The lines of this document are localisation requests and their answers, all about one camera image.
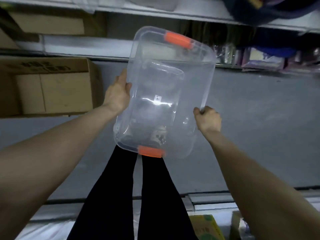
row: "sticker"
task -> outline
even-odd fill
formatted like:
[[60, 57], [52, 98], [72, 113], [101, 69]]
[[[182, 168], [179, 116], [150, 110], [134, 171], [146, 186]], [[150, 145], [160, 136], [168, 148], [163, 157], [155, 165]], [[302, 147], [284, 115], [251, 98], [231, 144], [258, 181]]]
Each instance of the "sticker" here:
[[162, 99], [162, 97], [159, 95], [154, 96], [154, 101], [156, 101], [156, 102], [161, 102], [161, 99]]

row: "person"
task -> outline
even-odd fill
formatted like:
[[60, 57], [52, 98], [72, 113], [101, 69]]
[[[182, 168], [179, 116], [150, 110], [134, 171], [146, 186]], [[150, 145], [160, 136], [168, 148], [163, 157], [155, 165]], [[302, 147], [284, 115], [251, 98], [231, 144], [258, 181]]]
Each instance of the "person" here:
[[[130, 101], [126, 70], [107, 89], [102, 106], [0, 152], [0, 239], [13, 240], [68, 177], [86, 149]], [[194, 108], [228, 189], [257, 239], [318, 239], [320, 215], [301, 194], [241, 152], [220, 132], [212, 108]], [[137, 154], [118, 146], [92, 188], [68, 236], [134, 239], [133, 170]], [[142, 156], [138, 239], [197, 239], [162, 158]]]

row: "leg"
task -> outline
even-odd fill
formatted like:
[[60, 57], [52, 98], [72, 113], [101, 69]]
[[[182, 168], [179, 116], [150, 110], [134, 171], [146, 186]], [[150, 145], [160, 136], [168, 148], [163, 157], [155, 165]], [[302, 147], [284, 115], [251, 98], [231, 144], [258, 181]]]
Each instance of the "leg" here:
[[138, 240], [198, 240], [162, 158], [142, 156], [143, 185]]
[[137, 153], [116, 146], [67, 238], [134, 239], [132, 188]]

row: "forearm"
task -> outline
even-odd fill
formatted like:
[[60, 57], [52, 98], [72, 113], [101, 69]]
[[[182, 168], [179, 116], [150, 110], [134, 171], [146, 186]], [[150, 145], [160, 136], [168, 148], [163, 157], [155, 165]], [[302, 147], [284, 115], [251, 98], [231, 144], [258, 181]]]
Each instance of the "forearm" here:
[[205, 137], [232, 197], [258, 239], [310, 239], [320, 233], [318, 212], [299, 192], [250, 159], [220, 132], [209, 132]]
[[13, 204], [39, 195], [49, 197], [114, 116], [102, 106], [3, 149], [0, 152], [0, 200]]

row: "concrete floor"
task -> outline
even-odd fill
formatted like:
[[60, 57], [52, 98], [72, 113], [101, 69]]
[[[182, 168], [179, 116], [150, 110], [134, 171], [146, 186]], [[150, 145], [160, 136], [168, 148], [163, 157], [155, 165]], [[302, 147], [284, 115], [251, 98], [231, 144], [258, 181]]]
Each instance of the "concrete floor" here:
[[[98, 62], [105, 89], [126, 63]], [[295, 187], [320, 185], [320, 80], [279, 78], [216, 69], [207, 101], [221, 113], [222, 132], [240, 149]], [[0, 120], [0, 148], [71, 118]], [[112, 124], [90, 146], [76, 169], [50, 199], [85, 198], [115, 147]], [[227, 190], [214, 154], [202, 135], [185, 159], [165, 162], [179, 193]], [[141, 195], [137, 160], [133, 195]]]

